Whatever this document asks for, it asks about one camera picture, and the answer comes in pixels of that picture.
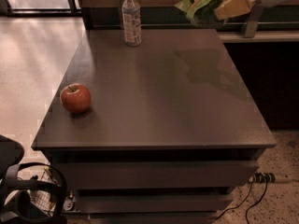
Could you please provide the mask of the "red apple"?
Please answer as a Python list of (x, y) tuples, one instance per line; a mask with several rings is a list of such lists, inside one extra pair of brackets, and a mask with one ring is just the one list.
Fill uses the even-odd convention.
[(60, 100), (68, 112), (80, 114), (90, 108), (92, 97), (87, 87), (80, 83), (73, 83), (61, 90)]

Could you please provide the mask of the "clear plastic water bottle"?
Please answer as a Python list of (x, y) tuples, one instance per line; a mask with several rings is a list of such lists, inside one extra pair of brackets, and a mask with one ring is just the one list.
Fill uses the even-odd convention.
[(124, 0), (121, 7), (125, 43), (136, 47), (141, 44), (141, 12), (136, 0)]

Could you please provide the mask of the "dark brown drawer cabinet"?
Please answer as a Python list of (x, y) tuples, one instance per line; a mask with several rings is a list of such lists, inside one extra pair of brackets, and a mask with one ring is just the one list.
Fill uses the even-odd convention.
[(83, 37), (64, 84), (90, 109), (53, 101), (33, 147), (98, 224), (211, 224), (275, 139), (218, 34), (119, 30)]

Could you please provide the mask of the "white power strip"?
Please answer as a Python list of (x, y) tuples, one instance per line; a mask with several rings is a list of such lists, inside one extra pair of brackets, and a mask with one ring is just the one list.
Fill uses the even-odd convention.
[(293, 179), (288, 175), (277, 175), (274, 173), (255, 173), (250, 179), (250, 183), (273, 183), (273, 184), (289, 184)]

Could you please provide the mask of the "black office chair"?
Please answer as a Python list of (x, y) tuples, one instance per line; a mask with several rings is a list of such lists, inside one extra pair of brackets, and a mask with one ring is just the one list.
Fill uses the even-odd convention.
[[(56, 168), (46, 164), (59, 176), (59, 184), (29, 179), (19, 179), (18, 172), (32, 166), (43, 166), (40, 162), (21, 163), (24, 147), (17, 141), (0, 135), (0, 224), (67, 224), (62, 215), (67, 193), (66, 180)], [(51, 217), (31, 203), (29, 190), (45, 190), (56, 202)]]

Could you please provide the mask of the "metal shelf bracket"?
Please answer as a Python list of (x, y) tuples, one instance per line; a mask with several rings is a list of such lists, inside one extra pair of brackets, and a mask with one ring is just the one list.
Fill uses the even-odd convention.
[(246, 21), (242, 25), (241, 34), (245, 38), (253, 38), (257, 32), (259, 20), (263, 15), (263, 7), (253, 7)]

